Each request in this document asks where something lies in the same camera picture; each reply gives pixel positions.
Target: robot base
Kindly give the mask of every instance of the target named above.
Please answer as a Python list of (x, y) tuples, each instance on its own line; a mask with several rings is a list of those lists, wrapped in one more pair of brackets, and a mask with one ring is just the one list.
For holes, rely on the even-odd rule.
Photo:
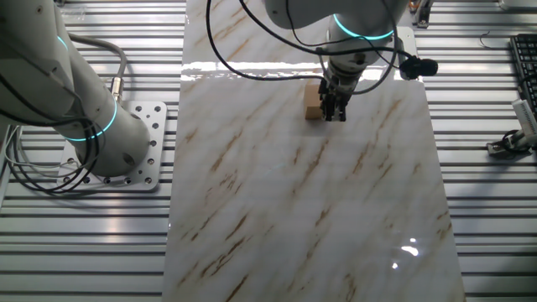
[[(164, 130), (167, 108), (163, 102), (124, 102), (123, 108), (142, 118), (149, 130), (150, 146), (145, 159), (129, 174), (118, 177), (102, 177), (90, 174), (75, 191), (87, 192), (150, 192), (157, 189), (160, 176), (160, 162), (164, 147)], [(66, 143), (61, 159), (62, 163), (75, 161), (81, 164), (76, 157), (75, 148)], [(60, 168), (59, 174), (68, 174), (76, 168), (74, 164), (67, 164)], [(86, 172), (82, 172), (78, 181)], [(68, 179), (58, 179), (62, 184)]]

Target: white marble tabletop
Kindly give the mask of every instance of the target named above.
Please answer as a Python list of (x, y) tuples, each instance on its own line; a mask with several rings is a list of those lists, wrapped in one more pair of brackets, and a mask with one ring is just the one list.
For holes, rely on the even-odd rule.
[[(306, 121), (315, 81), (228, 72), (205, 5), (187, 2), (164, 301), (463, 301), (423, 84), (390, 76), (351, 99), (347, 122)], [(260, 1), (248, 5), (269, 23)], [(213, 6), (216, 43), (238, 69), (318, 72), (238, 2)], [(325, 31), (322, 21), (299, 35)]]

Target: black cable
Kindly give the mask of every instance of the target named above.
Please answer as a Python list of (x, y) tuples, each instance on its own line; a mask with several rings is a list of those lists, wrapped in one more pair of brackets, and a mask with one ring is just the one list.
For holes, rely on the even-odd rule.
[(519, 155), (519, 154), (527, 154), (529, 152), (529, 150), (531, 149), (531, 147), (525, 147), (525, 148), (522, 148), (522, 149), (515, 149), (515, 148), (511, 148), (508, 146), (508, 137), (511, 136), (511, 135), (514, 135), (518, 132), (519, 130), (510, 130), (510, 131), (507, 131), (504, 135), (503, 135), (503, 138), (502, 138), (502, 147), (509, 153), (511, 154), (515, 154), (515, 155)]
[[(394, 19), (394, 16), (389, 13), (389, 17), (390, 17), (390, 21), (392, 21), (392, 24), (394, 26), (394, 43), (395, 43), (395, 47), (394, 48), (391, 48), (391, 47), (383, 47), (383, 46), (378, 46), (378, 47), (374, 47), (374, 48), (365, 48), (365, 49), (347, 49), (347, 50), (342, 50), (342, 51), (325, 51), (321, 48), (317, 48), (316, 50), (312, 50), (312, 49), (309, 49), (309, 48), (306, 48), (304, 46), (300, 46), (300, 45), (297, 45), (291, 41), (288, 41), (287, 39), (279, 36), (278, 34), (276, 34), (274, 31), (272, 31), (271, 29), (269, 29), (265, 24), (263, 24), (263, 22), (261, 22), (251, 11), (250, 9), (248, 8), (248, 6), (246, 5), (246, 3), (244, 2), (244, 0), (238, 0), (240, 3), (241, 3), (241, 6), (242, 6), (242, 9), (244, 9), (244, 11), (246, 12), (246, 14), (259, 26), (261, 27), (264, 31), (266, 31), (267, 33), (269, 33), (270, 35), (272, 35), (273, 37), (275, 37), (276, 39), (280, 40), (281, 42), (289, 45), (289, 46), (292, 46), (296, 49), (299, 49), (299, 50), (302, 50), (308, 54), (313, 54), (313, 55), (350, 55), (350, 54), (356, 54), (356, 53), (362, 53), (362, 52), (367, 52), (367, 51), (374, 51), (374, 50), (387, 50), (387, 51), (392, 51), (395, 53), (400, 53), (404, 56), (406, 56), (407, 58), (411, 58), (412, 55), (407, 53), (406, 51), (402, 50), (402, 49), (397, 49), (397, 45), (398, 45), (398, 40), (399, 40), (399, 36), (398, 36), (398, 32), (397, 32), (397, 24), (395, 23), (395, 19)], [(387, 12), (389, 12), (389, 7), (388, 7), (388, 4), (386, 4), (386, 2), (384, 0), (381, 0), (384, 7), (386, 7), (386, 10)], [(207, 0), (207, 15), (210, 14), (210, 6), (211, 6), (211, 0)], [(332, 83), (332, 85), (335, 87), (335, 89), (337, 89), (339, 92), (341, 93), (346, 93), (346, 94), (351, 94), (351, 95), (360, 95), (360, 94), (364, 94), (364, 93), (367, 93), (367, 92), (370, 92), (374, 89), (376, 89), (377, 87), (379, 87), (385, 80), (386, 78), (388, 77), (389, 73), (391, 72), (392, 68), (394, 67), (394, 63), (395, 63), (395, 60), (396, 60), (396, 55), (393, 55), (392, 56), (392, 60), (390, 61), (390, 64), (388, 65), (388, 69), (384, 72), (384, 74), (381, 76), (381, 78), (375, 83), (373, 84), (372, 86), (370, 86), (369, 88), (366, 88), (362, 91), (354, 91), (354, 92), (350, 92), (350, 91), (344, 91), (342, 89), (339, 89), (338, 86), (334, 86), (334, 84)]]
[(216, 57), (221, 61), (224, 66), (226, 66), (230, 71), (234, 72), (235, 74), (242, 76), (244, 78), (247, 78), (249, 80), (256, 80), (256, 81), (287, 81), (287, 80), (303, 80), (303, 79), (319, 79), (323, 80), (324, 78), (320, 75), (293, 75), (293, 76), (279, 76), (279, 77), (262, 77), (262, 76), (255, 76), (255, 75), (248, 75), (245, 74), (239, 70), (234, 69), (231, 67), (226, 60), (220, 55), (220, 52), (216, 48), (215, 41), (212, 37), (212, 31), (211, 31), (211, 0), (207, 0), (207, 8), (206, 8), (206, 28), (207, 28), (207, 37), (209, 39), (209, 44), (211, 44), (212, 51), (215, 53)]
[[(83, 124), (83, 126), (86, 128), (85, 130), (85, 135), (87, 138), (91, 138), (91, 137), (94, 137), (96, 138), (96, 129), (95, 128), (87, 128), (85, 124)], [(16, 139), (16, 133), (14, 134), (15, 135), (15, 139), (12, 140), (12, 148), (13, 148), (13, 157), (15, 158), (15, 161), (19, 161), (19, 158), (18, 158), (18, 152), (17, 152), (17, 147), (15, 145), (15, 142), (17, 142), (18, 140)], [(90, 152), (91, 152), (91, 141), (92, 139), (87, 139), (86, 142), (86, 157), (84, 158), (84, 160), (82, 161), (83, 165), (86, 165), (89, 158), (90, 158)], [(98, 139), (95, 139), (95, 149), (96, 149), (96, 152), (99, 152), (99, 142), (98, 142)], [(75, 181), (75, 179), (81, 174), (81, 172), (83, 171), (83, 168), (80, 167), (76, 170), (74, 176), (70, 177), (69, 180), (67, 180), (64, 184), (62, 185), (59, 185), (55, 188), (44, 188), (43, 186), (37, 184), (34, 180), (32, 180), (32, 178), (26, 173), (26, 171), (23, 169), (22, 166), (20, 165), (17, 165), (17, 164), (12, 164), (12, 163), (8, 163), (9, 164), (9, 168), (13, 174), (13, 176), (15, 177), (15, 179), (17, 179), (17, 181), (24, 187), (30, 189), (30, 190), (36, 190), (36, 191), (40, 191), (40, 192), (43, 192), (45, 194), (48, 194), (48, 195), (56, 195), (56, 194), (64, 194), (64, 193), (68, 193), (68, 192), (71, 192), (73, 191), (76, 187), (78, 187), (82, 181), (84, 181), (84, 179), (91, 173), (91, 171), (93, 170), (93, 168), (95, 167), (95, 164), (96, 164), (96, 160), (93, 160), (91, 166), (89, 169), (86, 170), (86, 173), (78, 180), (78, 182), (74, 185), (72, 185), (70, 188), (68, 189), (63, 189), (65, 188), (67, 185), (70, 185), (71, 183), (73, 183)], [(26, 182), (24, 182), (24, 180), (22, 180), (16, 173), (16, 171), (14, 170), (14, 167), (17, 167), (19, 169), (19, 172), (24, 176), (24, 178), (26, 179), (27, 182), (29, 182), (30, 184), (33, 185), (30, 186), (28, 185)]]
[(104, 49), (108, 49), (108, 50), (111, 50), (112, 52), (117, 53), (121, 61), (119, 63), (119, 70), (117, 71), (116, 77), (123, 77), (123, 75), (125, 74), (125, 69), (127, 68), (127, 56), (125, 55), (125, 52), (123, 51), (123, 49), (121, 49), (119, 46), (109, 43), (107, 41), (88, 38), (88, 37), (82, 37), (82, 36), (71, 34), (71, 33), (69, 33), (69, 38), (71, 39), (71, 41), (74, 41), (77, 43), (99, 46)]
[[(296, 34), (296, 30), (295, 30), (295, 25), (293, 24), (293, 19), (291, 18), (291, 12), (289, 10), (289, 0), (285, 0), (285, 12), (287, 13), (287, 18), (289, 19), (289, 23), (291, 25), (291, 30), (293, 31), (293, 35), (295, 37), (295, 39), (303, 46), (308, 46), (308, 47), (319, 47), (319, 46), (324, 46), (324, 45), (329, 45), (329, 44), (339, 44), (339, 43), (343, 43), (343, 42), (347, 42), (347, 41), (351, 41), (351, 40), (354, 40), (354, 39), (362, 39), (362, 40), (365, 40), (366, 42), (368, 42), (368, 44), (374, 48), (375, 45), (373, 45), (373, 43), (366, 37), (363, 37), (363, 36), (360, 36), (360, 37), (348, 37), (348, 38), (345, 38), (345, 39), (340, 39), (340, 40), (337, 40), (337, 41), (328, 41), (328, 42), (324, 42), (324, 43), (318, 43), (318, 44), (307, 44), (307, 43), (304, 43), (300, 40), (299, 36)], [(389, 64), (389, 61), (386, 60), (386, 58), (384, 58), (380, 52), (378, 50), (375, 49), (375, 53), (377, 53), (378, 57), (380, 57), (384, 62), (388, 63)]]
[(522, 80), (519, 81), (519, 87), (522, 87), (526, 81), (532, 79), (537, 79), (537, 74), (527, 75), (526, 77), (522, 78)]
[(279, 36), (278, 34), (276, 34), (274, 31), (269, 29), (265, 24), (263, 24), (263, 22), (261, 22), (252, 13), (252, 11), (250, 11), (250, 9), (248, 8), (248, 6), (244, 2), (244, 0), (238, 0), (238, 1), (241, 3), (241, 6), (242, 6), (242, 9), (244, 9), (244, 12), (246, 12), (246, 14), (252, 19), (252, 21), (254, 21), (264, 31), (266, 31), (268, 34), (272, 35), (276, 39), (280, 40), (281, 42), (283, 42), (283, 43), (285, 43), (285, 44), (287, 44), (287, 45), (289, 45), (291, 47), (294, 47), (294, 48), (296, 48), (298, 50), (302, 50), (302, 51), (304, 51), (304, 52), (306, 52), (308, 54), (312, 54), (312, 55), (351, 55), (351, 54), (356, 54), (356, 53), (379, 50), (379, 51), (390, 51), (390, 52), (402, 54), (402, 55), (406, 56), (407, 58), (412, 57), (411, 54), (409, 54), (408, 52), (406, 52), (406, 51), (404, 51), (402, 49), (395, 49), (395, 48), (386, 47), (386, 46), (375, 46), (374, 48), (362, 48), (362, 49), (347, 49), (347, 50), (340, 50), (340, 51), (326, 51), (326, 50), (309, 49), (309, 48), (306, 48), (304, 46), (297, 45), (297, 44), (295, 44), (295, 43), (293, 43), (293, 42), (291, 42), (291, 41)]
[[(8, 89), (11, 93), (13, 93), (13, 95), (17, 98), (17, 100), (20, 101), (21, 103), (23, 103), (28, 109), (30, 109), (31, 111), (39, 114), (41, 117), (45, 117), (45, 118), (48, 118), (50, 120), (53, 120), (53, 122), (30, 121), (30, 120), (27, 120), (27, 119), (24, 119), (24, 118), (21, 118), (21, 117), (16, 117), (16, 116), (14, 116), (14, 115), (12, 115), (12, 114), (10, 114), (8, 112), (5, 112), (4, 110), (0, 109), (0, 114), (1, 115), (4, 115), (5, 117), (14, 120), (15, 122), (20, 122), (20, 123), (28, 124), (28, 125), (31, 125), (31, 126), (37, 126), (37, 127), (57, 127), (57, 126), (65, 126), (65, 125), (68, 125), (68, 124), (72, 124), (74, 122), (78, 122), (78, 123), (81, 124), (82, 129), (84, 130), (85, 137), (86, 137), (86, 157), (83, 160), (82, 166), (86, 166), (86, 164), (89, 162), (89, 159), (90, 159), (89, 157), (90, 157), (90, 154), (91, 154), (91, 145), (92, 145), (92, 142), (91, 142), (92, 139), (91, 138), (95, 138), (95, 141), (96, 141), (95, 142), (95, 146), (96, 146), (96, 148), (95, 148), (95, 156), (98, 157), (98, 155), (99, 155), (99, 153), (101, 151), (99, 149), (99, 142), (98, 142), (98, 138), (96, 136), (97, 131), (96, 131), (96, 128), (95, 128), (95, 126), (98, 126), (98, 125), (93, 123), (89, 118), (87, 118), (87, 117), (75, 117), (75, 118), (68, 118), (68, 119), (65, 119), (65, 120), (58, 120), (58, 119), (50, 116), (49, 114), (40, 111), (31, 102), (26, 100), (20, 93), (18, 93), (17, 90), (15, 90), (13, 88), (13, 86), (11, 86), (11, 84), (2, 75), (0, 75), (0, 83), (2, 83), (6, 87), (6, 89)], [(15, 158), (15, 161), (18, 162), (19, 158), (18, 158), (18, 152), (17, 152), (17, 148), (16, 148), (16, 143), (15, 143), (16, 141), (17, 141), (17, 139), (15, 139), (14, 141), (12, 140), (12, 142), (13, 142), (13, 156)], [(73, 185), (72, 187), (70, 187), (67, 190), (62, 190), (67, 185), (70, 185), (76, 179), (76, 177), (78, 177), (80, 175), (80, 173), (82, 172), (83, 168), (77, 169), (77, 171), (75, 172), (75, 176), (73, 176), (71, 179), (69, 179), (69, 181), (66, 181), (63, 185), (60, 185), (58, 187), (51, 188), (51, 189), (46, 189), (46, 188), (38, 185), (37, 183), (35, 183), (31, 179), (31, 177), (29, 177), (29, 175), (26, 173), (26, 171), (23, 170), (23, 167), (21, 165), (17, 165), (17, 164), (12, 165), (12, 163), (8, 163), (10, 170), (15, 175), (15, 178), (19, 182), (21, 182), (21, 184), (23, 186), (27, 187), (28, 189), (42, 191), (42, 192), (47, 193), (47, 194), (57, 194), (57, 193), (65, 193), (65, 192), (72, 191), (78, 185), (80, 185), (80, 183), (85, 179), (85, 177), (87, 177), (91, 173), (91, 171), (95, 167), (95, 164), (96, 164), (96, 160), (94, 160), (91, 163), (90, 168), (87, 169), (86, 174), (84, 175), (84, 177), (82, 177), (82, 179), (77, 184)], [(24, 183), (23, 180), (20, 179), (18, 177), (18, 175), (16, 175), (16, 173), (14, 171), (14, 167), (18, 167), (20, 173), (24, 176), (24, 178), (29, 183), (34, 185), (34, 187), (29, 186), (28, 184)]]
[(6, 78), (2, 74), (0, 74), (0, 83), (2, 83), (4, 87), (6, 87), (6, 89), (8, 89), (8, 91), (11, 92), (11, 94), (13, 94), (19, 102), (22, 102), (29, 110), (51, 121), (54, 121), (56, 119), (55, 117), (52, 117), (49, 114), (40, 111), (37, 107), (32, 105), (32, 103), (28, 102), (24, 98), (24, 96), (22, 96), (15, 88), (13, 88), (13, 86), (8, 82), (8, 80), (6, 80)]

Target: keyboard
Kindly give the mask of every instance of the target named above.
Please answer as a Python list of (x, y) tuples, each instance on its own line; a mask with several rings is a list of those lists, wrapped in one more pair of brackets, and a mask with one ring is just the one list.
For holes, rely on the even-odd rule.
[[(537, 34), (519, 34), (512, 37), (510, 42), (518, 81), (537, 73)], [(523, 84), (520, 98), (528, 101), (537, 117), (537, 78)]]

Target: wooden block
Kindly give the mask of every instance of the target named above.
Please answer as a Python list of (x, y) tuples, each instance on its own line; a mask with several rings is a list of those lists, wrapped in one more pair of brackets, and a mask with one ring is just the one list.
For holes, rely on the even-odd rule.
[(322, 117), (319, 85), (306, 85), (304, 90), (305, 119), (319, 119)]

